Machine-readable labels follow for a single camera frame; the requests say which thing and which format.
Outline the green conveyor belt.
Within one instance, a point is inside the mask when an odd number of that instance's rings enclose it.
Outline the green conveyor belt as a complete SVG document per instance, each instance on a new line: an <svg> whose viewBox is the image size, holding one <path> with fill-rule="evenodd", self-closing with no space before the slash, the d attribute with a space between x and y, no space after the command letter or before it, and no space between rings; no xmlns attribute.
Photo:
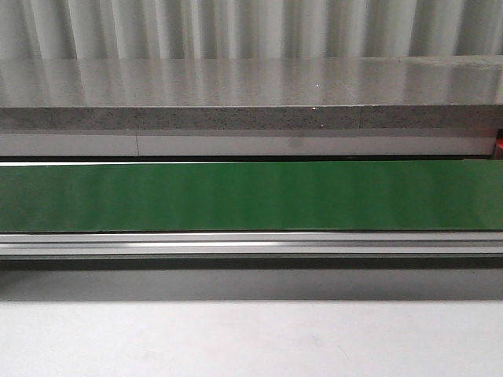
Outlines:
<svg viewBox="0 0 503 377"><path fill-rule="evenodd" d="M3 269L497 269L498 160L1 168Z"/></svg>

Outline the grey granite counter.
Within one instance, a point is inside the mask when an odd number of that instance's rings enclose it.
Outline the grey granite counter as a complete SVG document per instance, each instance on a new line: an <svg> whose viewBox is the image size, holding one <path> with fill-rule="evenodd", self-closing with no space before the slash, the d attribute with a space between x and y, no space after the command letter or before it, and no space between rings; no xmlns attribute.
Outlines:
<svg viewBox="0 0 503 377"><path fill-rule="evenodd" d="M500 57L1 63L1 157L502 156Z"/></svg>

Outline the white pleated curtain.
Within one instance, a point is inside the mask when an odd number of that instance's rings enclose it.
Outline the white pleated curtain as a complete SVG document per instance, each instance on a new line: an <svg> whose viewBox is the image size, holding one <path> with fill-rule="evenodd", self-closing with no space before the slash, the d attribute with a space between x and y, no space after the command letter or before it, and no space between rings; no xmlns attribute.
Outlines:
<svg viewBox="0 0 503 377"><path fill-rule="evenodd" d="M1 56L499 55L499 1L4 1Z"/></svg>

